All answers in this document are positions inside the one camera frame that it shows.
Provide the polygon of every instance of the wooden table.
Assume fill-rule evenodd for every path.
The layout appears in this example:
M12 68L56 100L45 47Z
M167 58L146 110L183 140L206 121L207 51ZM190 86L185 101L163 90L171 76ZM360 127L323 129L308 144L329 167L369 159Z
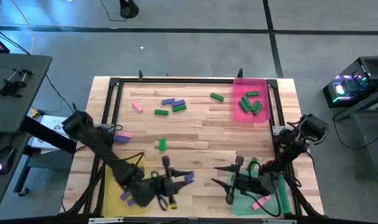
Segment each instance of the wooden table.
M110 77L94 77L86 112L94 123L100 123ZM295 122L301 117L297 92L292 79L277 79L285 121ZM134 136L127 144L115 143L113 151L121 158L144 151L147 167L162 170L161 157L168 155L172 167L195 171L194 183L181 189L175 199L177 210L161 211L156 199L139 217L237 217L231 206L225 203L225 192L210 178L228 181L228 173L214 169L234 163L236 156L245 158L246 167L252 157L261 164L274 159L269 122L261 124L237 123L232 120L232 84L200 83L125 83L119 109L118 124ZM114 108L116 92L112 98L108 123ZM225 96L223 104L210 100L210 93ZM184 99L187 110L171 113L168 117L157 116L155 109L162 109L161 100ZM131 105L138 101L144 108L139 114ZM159 139L167 140L167 150L160 152ZM94 154L87 147L80 149L73 159L63 199L69 209L88 185ZM296 177L301 181L301 191L316 211L323 213L313 164L306 154L294 162ZM95 208L97 189L94 192L91 211ZM291 208L292 194L289 191Z

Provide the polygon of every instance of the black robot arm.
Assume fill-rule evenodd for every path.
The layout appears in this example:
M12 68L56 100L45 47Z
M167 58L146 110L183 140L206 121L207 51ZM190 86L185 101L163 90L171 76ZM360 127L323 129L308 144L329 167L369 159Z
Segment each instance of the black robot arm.
M268 196L274 193L275 186L278 186L278 174L282 173L284 168L301 153L308 150L310 143L307 141L319 144L328 134L328 125L312 114L302 116L296 123L288 124L293 127L293 130L283 128L279 135L274 139L274 144L279 145L282 152L273 161L268 161L259 167L258 177L251 177L251 171L249 168L252 164L249 164L249 175L240 173L244 160L241 156L237 156L236 163L229 167L215 167L215 169L233 172L231 185L220 180L212 179L225 189L226 203L230 205L233 204L235 190L239 190L242 195L248 195L246 192L252 192L262 196ZM312 208L298 189L295 179L290 175L284 173L283 175L288 186L291 188L293 194L297 197L307 214L309 216L320 217L321 215Z

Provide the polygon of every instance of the chair wheel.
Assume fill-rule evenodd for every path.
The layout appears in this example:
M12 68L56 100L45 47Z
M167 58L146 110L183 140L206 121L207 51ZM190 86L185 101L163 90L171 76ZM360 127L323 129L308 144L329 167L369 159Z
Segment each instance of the chair wheel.
M22 189L22 191L19 192L17 195L20 196L20 197L23 197L23 196L27 195L29 192L30 192L30 190L24 187Z

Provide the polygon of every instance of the green block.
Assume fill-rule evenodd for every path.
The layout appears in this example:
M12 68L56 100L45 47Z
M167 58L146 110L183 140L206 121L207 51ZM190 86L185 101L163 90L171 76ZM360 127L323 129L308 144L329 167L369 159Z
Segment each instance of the green block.
M242 100L240 101L240 106L241 106L241 108L243 108L244 112L247 113L248 111L250 111L250 109L247 107L246 103Z
M259 96L259 92L258 91L247 92L246 96Z
M242 100L245 102L245 104L247 105L248 108L251 108L251 103L246 96L243 96Z
M252 163L252 162L258 162L258 159L255 158L255 157L253 157L253 158L251 159L250 163ZM255 165L257 165L257 164L256 164L256 163L251 164L251 166L250 166L250 170L253 170Z
M166 110L154 110L154 114L158 114L158 115L168 115L168 111Z
M178 112L178 111L181 111L181 110L186 110L187 109L187 106L186 105L179 105L179 106L174 106L172 108L172 111L174 112Z
M255 115L257 115L257 113L259 112L259 110L261 110L261 107L262 107L262 104L259 103L258 108L254 111L254 114L255 114Z
M212 93L211 95L210 95L210 97L212 97L212 98L214 98L214 99L216 99L216 100L219 100L219 101L224 101L224 97L223 96L221 96L221 95L218 95L218 94L216 94L216 93Z
M260 102L257 100L257 101L254 103L254 105L252 106L251 110L252 110L252 111L255 111L255 110L258 108L259 104L260 104Z
M160 139L159 141L159 150L165 151L165 139Z

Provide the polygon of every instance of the blue block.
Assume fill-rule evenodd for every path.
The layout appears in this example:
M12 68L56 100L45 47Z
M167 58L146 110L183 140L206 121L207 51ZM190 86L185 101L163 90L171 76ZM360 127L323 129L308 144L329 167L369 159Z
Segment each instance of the blue block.
M169 103L172 103L175 101L175 98L171 98L171 99L166 99L166 100L162 100L162 104L163 105L166 105L166 104L169 104Z
M190 184L190 183L192 183L194 177L195 177L195 173L194 173L194 172L192 172L191 174L186 175L186 176L184 177L184 179L185 179L185 183L186 183L186 184Z
M175 101L171 105L174 107L174 106L179 106L179 105L182 105L182 104L185 104L185 100Z
M127 199L128 196L130 196L130 195L131 195L131 192L128 190L128 191L122 193L122 195L120 195L120 198L121 198L121 200L125 200L125 199Z
M127 205L128 205L128 207L131 207L131 206L133 206L134 204L135 204L134 199L130 199L130 200L127 201Z
M129 137L115 135L113 137L113 140L119 141L119 142L128 142L129 141Z

